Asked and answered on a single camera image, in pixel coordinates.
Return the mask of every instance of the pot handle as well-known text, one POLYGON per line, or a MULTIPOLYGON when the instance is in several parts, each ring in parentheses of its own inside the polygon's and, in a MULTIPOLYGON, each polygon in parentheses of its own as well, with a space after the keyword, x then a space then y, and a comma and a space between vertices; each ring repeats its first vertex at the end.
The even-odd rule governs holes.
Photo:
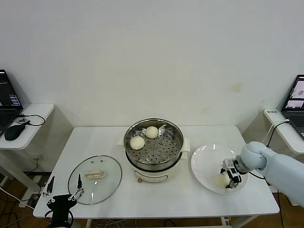
POLYGON ((124 136, 122 136, 118 139, 117 145, 124 147, 123 143, 124 143, 124 136))
POLYGON ((190 140, 189 139, 184 139, 184 144, 183 144, 180 152, 182 152, 180 159, 187 159, 188 152, 190 152, 190 140))

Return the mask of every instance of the white plate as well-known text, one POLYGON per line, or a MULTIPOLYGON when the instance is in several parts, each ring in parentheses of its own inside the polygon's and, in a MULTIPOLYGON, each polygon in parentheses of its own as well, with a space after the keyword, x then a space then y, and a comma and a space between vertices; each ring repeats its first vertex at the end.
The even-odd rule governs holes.
POLYGON ((235 157, 235 152, 223 145, 204 145, 192 154, 191 169, 196 179, 207 189, 220 194, 236 193, 245 187, 247 174, 241 176, 242 182, 235 189, 226 189, 219 182, 224 159, 235 157))

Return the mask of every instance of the glass lid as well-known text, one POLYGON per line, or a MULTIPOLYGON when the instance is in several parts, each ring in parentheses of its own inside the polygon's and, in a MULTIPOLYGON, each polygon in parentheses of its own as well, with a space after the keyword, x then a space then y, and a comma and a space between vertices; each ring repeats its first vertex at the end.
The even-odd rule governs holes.
POLYGON ((84 160, 73 170, 68 180, 70 194, 77 191, 79 174, 84 194, 78 202, 86 205, 100 203, 112 196, 122 179, 122 169, 114 158, 94 156, 84 160))

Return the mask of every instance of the white shelf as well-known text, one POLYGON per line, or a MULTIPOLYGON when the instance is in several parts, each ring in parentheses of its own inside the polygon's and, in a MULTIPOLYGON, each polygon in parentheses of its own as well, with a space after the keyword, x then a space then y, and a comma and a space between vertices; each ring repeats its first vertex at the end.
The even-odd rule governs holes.
MULTIPOLYGON (((51 112, 54 110, 53 104, 22 104, 25 115, 27 114, 38 114, 44 119, 47 119, 51 112)), ((42 119, 37 116, 26 117, 31 120, 34 124, 42 123, 42 119)), ((0 137, 0 150, 22 150, 28 146, 30 141, 33 139, 35 134, 38 132, 41 126, 29 126, 27 125, 25 130, 20 136, 13 141, 6 141, 4 134, 0 137)))
MULTIPOLYGON (((264 110, 264 115, 270 121, 271 124, 277 123, 277 121, 285 120, 286 118, 280 111, 274 108, 268 108, 264 110)), ((304 154, 304 139, 290 124, 282 124, 276 128, 287 147, 296 154, 304 154)))

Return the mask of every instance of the laptop screen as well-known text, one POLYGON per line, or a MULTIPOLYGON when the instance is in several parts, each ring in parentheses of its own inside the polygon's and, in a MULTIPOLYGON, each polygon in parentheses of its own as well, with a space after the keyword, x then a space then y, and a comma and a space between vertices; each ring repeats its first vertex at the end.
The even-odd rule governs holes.
POLYGON ((298 75, 283 110, 304 110, 304 75, 298 75))
POLYGON ((0 108, 5 107, 21 107, 21 104, 5 71, 0 70, 0 108))

